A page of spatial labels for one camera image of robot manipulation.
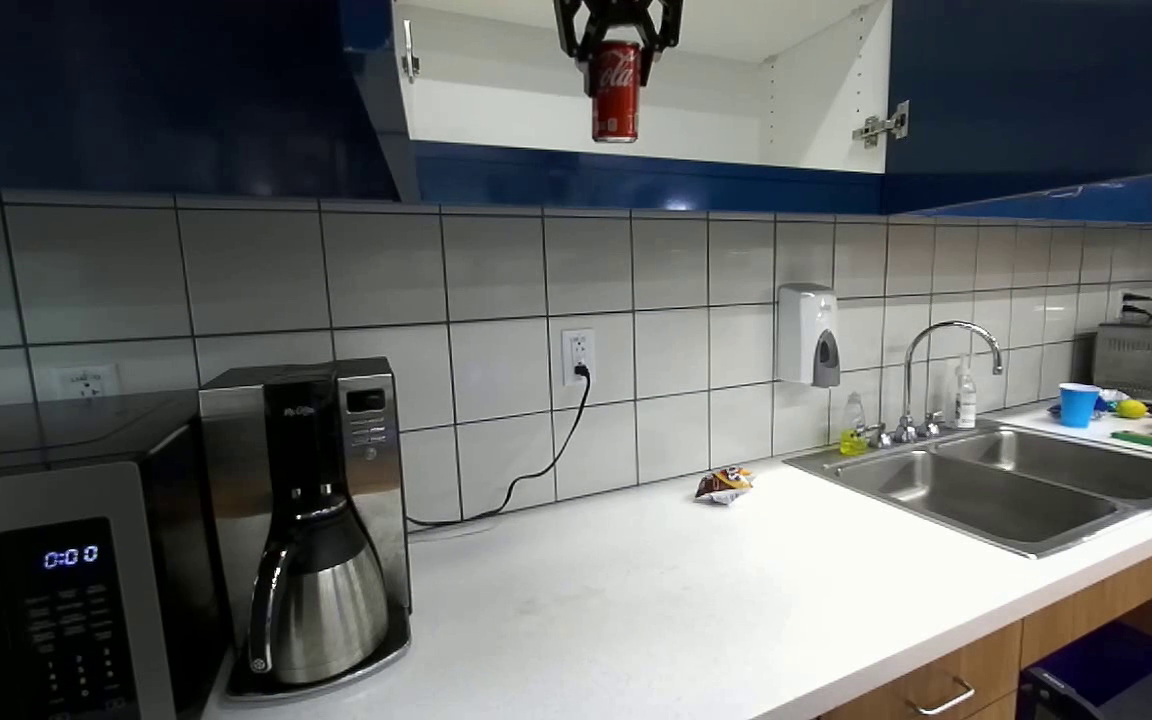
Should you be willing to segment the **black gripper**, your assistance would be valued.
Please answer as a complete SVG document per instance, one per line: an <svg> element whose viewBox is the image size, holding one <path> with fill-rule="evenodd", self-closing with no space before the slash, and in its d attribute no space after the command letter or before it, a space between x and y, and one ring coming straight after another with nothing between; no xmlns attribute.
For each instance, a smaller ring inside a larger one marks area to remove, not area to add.
<svg viewBox="0 0 1152 720"><path fill-rule="evenodd" d="M558 0L558 26L571 36L570 57L589 64L583 32L637 26L644 51L681 43L686 0Z"/></svg>

